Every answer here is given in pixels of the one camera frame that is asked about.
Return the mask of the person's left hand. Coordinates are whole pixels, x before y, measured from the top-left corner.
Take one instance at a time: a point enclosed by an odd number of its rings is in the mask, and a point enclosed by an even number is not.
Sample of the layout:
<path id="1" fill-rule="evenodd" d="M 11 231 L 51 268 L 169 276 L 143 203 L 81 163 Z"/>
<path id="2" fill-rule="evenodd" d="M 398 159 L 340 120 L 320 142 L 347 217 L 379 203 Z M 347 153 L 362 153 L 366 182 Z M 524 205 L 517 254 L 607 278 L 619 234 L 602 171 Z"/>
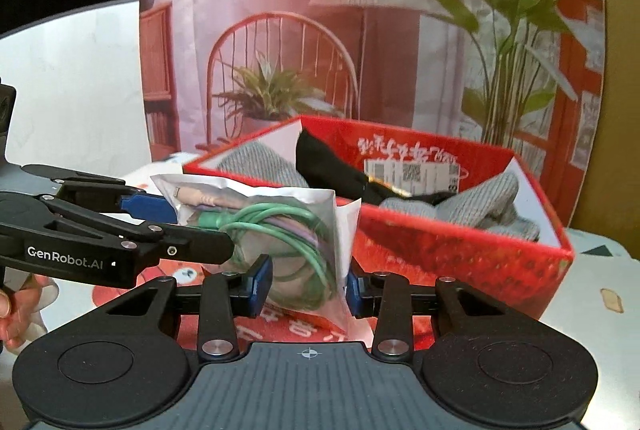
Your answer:
<path id="1" fill-rule="evenodd" d="M 1 342 L 19 354 L 26 344 L 47 334 L 41 311 L 58 299 L 58 284 L 50 277 L 27 274 L 17 291 L 1 289 Z"/>

